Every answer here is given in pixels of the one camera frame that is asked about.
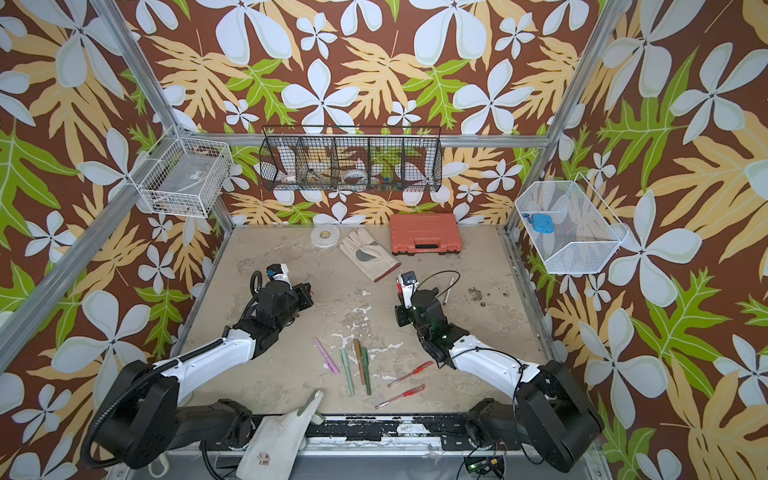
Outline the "white marker pen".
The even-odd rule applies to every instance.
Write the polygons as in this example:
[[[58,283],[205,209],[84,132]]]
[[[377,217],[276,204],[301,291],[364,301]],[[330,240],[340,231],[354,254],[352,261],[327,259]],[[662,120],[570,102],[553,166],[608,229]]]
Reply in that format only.
[[[453,288],[453,284],[451,284],[451,285],[449,286],[449,288],[446,290],[446,292],[445,292],[445,296],[443,297],[443,302],[442,302],[442,304],[443,304],[443,305],[446,305],[446,304],[447,304],[447,302],[448,302],[448,298],[449,298],[449,295],[450,295],[450,292],[451,292],[452,288]]]

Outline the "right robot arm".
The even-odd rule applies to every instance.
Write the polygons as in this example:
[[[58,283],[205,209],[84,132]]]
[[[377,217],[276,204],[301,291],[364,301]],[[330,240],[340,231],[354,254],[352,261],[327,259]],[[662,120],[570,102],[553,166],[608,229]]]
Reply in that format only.
[[[469,373],[495,387],[508,404],[486,398],[466,414],[475,447],[533,447],[544,463],[569,472],[602,433],[604,422],[584,387],[565,364],[537,364],[492,348],[450,323],[436,289],[398,288],[400,327],[412,326],[423,349],[440,366]]]

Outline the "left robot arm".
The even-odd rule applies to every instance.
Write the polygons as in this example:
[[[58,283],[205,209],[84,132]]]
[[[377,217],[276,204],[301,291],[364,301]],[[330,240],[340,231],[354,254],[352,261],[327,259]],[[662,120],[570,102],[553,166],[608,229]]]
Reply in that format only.
[[[123,368],[81,444],[89,469],[124,464],[140,469],[168,450],[198,442],[245,446],[254,433],[251,410],[231,399],[181,406],[197,388],[264,354],[298,314],[313,305],[308,283],[273,278],[251,290],[238,322],[221,337],[172,359]]]

